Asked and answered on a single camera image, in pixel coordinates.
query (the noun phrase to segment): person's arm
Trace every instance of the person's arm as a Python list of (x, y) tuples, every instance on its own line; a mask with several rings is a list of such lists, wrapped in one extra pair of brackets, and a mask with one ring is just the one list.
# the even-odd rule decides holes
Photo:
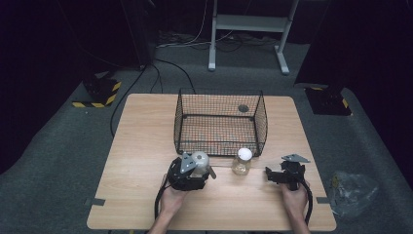
[(161, 197), (161, 211), (148, 234), (164, 234), (167, 232), (170, 221), (181, 208), (188, 191), (178, 191), (172, 187), (165, 189)]
[(284, 207), (295, 234), (308, 234), (310, 229), (304, 218), (308, 198), (305, 187), (299, 184), (298, 190), (291, 191), (285, 183), (280, 184)]

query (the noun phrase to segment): clear plastic bag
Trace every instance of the clear plastic bag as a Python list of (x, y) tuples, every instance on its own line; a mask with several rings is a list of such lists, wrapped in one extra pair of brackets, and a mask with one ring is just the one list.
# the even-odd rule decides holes
[(328, 194), (331, 209), (340, 218), (353, 219), (373, 202), (378, 190), (377, 181), (367, 175), (336, 172)]

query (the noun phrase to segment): wire mesh basket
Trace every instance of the wire mesh basket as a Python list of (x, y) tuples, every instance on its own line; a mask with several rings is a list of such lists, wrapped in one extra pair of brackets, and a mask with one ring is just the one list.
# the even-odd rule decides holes
[(181, 89), (173, 135), (178, 154), (235, 156), (245, 147), (260, 156), (267, 139), (262, 91)]

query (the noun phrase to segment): metal shelf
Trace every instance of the metal shelf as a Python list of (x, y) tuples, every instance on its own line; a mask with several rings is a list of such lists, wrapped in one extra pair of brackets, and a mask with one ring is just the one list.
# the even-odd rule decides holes
[(256, 16), (236, 16), (236, 15), (220, 15), (217, 14), (217, 0), (214, 0), (213, 15), (212, 15), (212, 33), (209, 46), (209, 63), (208, 70), (215, 70), (215, 37), (216, 30), (239, 30), (239, 31), (267, 31), (267, 32), (281, 32), (282, 39), (280, 44), (275, 46), (277, 58), (279, 59), (282, 74), (288, 75), (289, 70), (283, 56), (283, 48), (289, 29), (292, 25), (295, 10), (297, 9), (299, 0), (292, 0), (291, 9), (288, 17), (285, 18), (271, 18), (271, 17), (256, 17)]

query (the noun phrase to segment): glass jar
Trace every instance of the glass jar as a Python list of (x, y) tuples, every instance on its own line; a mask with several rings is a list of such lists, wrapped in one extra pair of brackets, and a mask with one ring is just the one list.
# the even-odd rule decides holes
[(251, 168), (252, 152), (248, 148), (241, 148), (235, 156), (231, 169), (238, 176), (245, 176)]

